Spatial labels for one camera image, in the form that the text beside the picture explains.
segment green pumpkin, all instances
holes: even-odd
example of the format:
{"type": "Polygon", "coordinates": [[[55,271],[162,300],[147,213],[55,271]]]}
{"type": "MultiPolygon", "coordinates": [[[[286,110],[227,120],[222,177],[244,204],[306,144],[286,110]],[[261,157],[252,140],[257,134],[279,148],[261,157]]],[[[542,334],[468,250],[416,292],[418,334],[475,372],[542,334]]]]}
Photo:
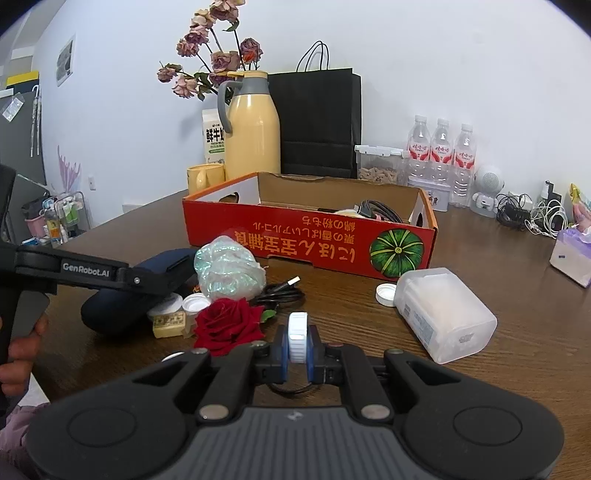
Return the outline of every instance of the green pumpkin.
{"type": "Polygon", "coordinates": [[[421,264],[425,246],[410,230],[400,228],[382,232],[369,247],[371,264],[384,277],[398,278],[416,270],[421,264]]]}

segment gray door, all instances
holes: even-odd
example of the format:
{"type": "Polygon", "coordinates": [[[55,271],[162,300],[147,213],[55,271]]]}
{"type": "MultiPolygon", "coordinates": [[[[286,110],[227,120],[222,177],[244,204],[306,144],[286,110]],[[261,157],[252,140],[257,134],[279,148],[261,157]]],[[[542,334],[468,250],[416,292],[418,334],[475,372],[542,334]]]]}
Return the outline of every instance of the gray door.
{"type": "MultiPolygon", "coordinates": [[[[31,158],[31,119],[33,115],[33,100],[35,94],[23,94],[25,103],[17,115],[8,122],[0,115],[0,163],[14,168],[17,173],[46,184],[45,171],[43,169],[43,156],[37,155],[37,144],[31,158]]],[[[11,99],[2,99],[0,109],[10,103],[11,99]]],[[[19,244],[23,240],[31,238],[21,207],[36,198],[43,196],[45,190],[41,187],[20,178],[16,178],[12,191],[12,200],[8,207],[8,230],[13,243],[19,244]]]]}

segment table top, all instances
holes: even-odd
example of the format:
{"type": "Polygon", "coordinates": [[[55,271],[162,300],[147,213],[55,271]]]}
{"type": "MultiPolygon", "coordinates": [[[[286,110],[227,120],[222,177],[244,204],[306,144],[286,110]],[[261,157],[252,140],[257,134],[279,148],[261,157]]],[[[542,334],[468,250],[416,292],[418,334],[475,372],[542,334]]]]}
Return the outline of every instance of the table top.
{"type": "MultiPolygon", "coordinates": [[[[66,250],[139,263],[163,250],[189,245],[179,192],[127,213],[70,241],[66,250]]],[[[439,235],[432,267],[447,267],[490,308],[498,327],[479,354],[447,366],[539,401],[560,419],[566,442],[552,478],[587,480],[591,466],[591,297],[549,264],[554,241],[515,232],[469,210],[438,213],[439,235]]],[[[361,346],[369,355],[398,347],[427,357],[395,309],[375,301],[379,280],[265,260],[268,281],[299,275],[305,309],[323,341],[361,346]]],[[[51,299],[50,331],[35,375],[52,400],[96,386],[186,350],[193,340],[157,340],[150,325],[107,339],[80,321],[80,306],[92,295],[59,287],[51,299]]],[[[278,322],[285,322],[285,315],[278,322]]],[[[272,338],[277,322],[264,327],[272,338]]],[[[304,382],[296,370],[295,382],[304,382]]],[[[336,387],[323,386],[291,400],[259,387],[259,405],[339,404],[336,387]]]]}

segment human hand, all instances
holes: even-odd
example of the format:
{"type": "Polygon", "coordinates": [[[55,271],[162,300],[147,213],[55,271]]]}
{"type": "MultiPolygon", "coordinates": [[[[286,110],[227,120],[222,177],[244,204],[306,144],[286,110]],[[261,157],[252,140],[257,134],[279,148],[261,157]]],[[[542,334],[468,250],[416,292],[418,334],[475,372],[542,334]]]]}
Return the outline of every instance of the human hand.
{"type": "Polygon", "coordinates": [[[10,343],[8,356],[12,358],[12,362],[0,365],[0,383],[2,392],[7,397],[16,397],[25,392],[33,362],[41,349],[41,337],[45,335],[48,324],[49,319],[43,314],[28,337],[16,338],[10,343]]]}

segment gray ribbed surface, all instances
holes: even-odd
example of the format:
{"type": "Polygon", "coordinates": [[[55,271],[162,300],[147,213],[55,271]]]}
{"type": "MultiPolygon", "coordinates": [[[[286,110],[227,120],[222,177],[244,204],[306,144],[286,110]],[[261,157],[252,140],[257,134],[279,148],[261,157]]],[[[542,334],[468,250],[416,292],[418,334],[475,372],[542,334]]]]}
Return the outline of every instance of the gray ribbed surface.
{"type": "Polygon", "coordinates": [[[408,458],[391,431],[360,425],[334,407],[247,408],[231,425],[199,431],[176,465],[153,480],[435,478],[408,458]]]}

